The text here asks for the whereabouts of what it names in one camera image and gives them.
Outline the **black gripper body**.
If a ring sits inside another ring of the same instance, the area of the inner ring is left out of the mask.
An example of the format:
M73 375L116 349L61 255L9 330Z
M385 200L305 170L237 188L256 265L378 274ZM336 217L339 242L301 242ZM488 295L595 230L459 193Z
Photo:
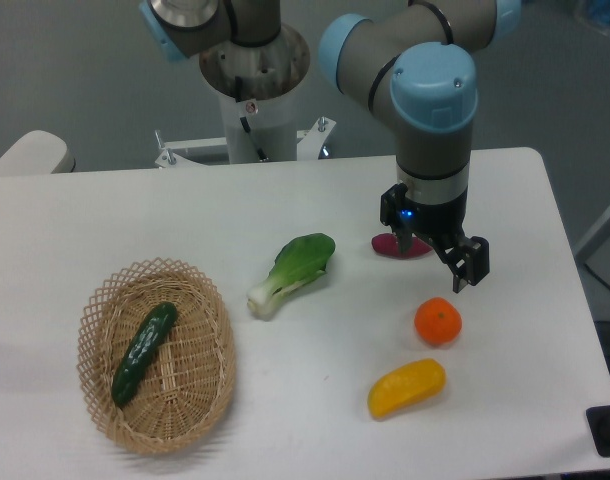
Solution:
M380 221L392 234L407 224L413 237L431 246L444 262L445 252L456 235L464 235L468 190L446 203L424 204L411 200L403 183L390 187L380 198Z

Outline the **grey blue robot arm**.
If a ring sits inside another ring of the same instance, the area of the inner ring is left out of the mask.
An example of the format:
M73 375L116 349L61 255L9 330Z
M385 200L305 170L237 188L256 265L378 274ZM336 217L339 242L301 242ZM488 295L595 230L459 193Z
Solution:
M380 220L400 249L431 246L455 291L489 273L488 242L462 227L478 106L472 55L516 27L519 2L411 1L381 22L346 14L316 52L277 1L144 1L139 10L169 60L198 60L219 98L231 163L296 158L293 94L317 62L394 134L397 181Z

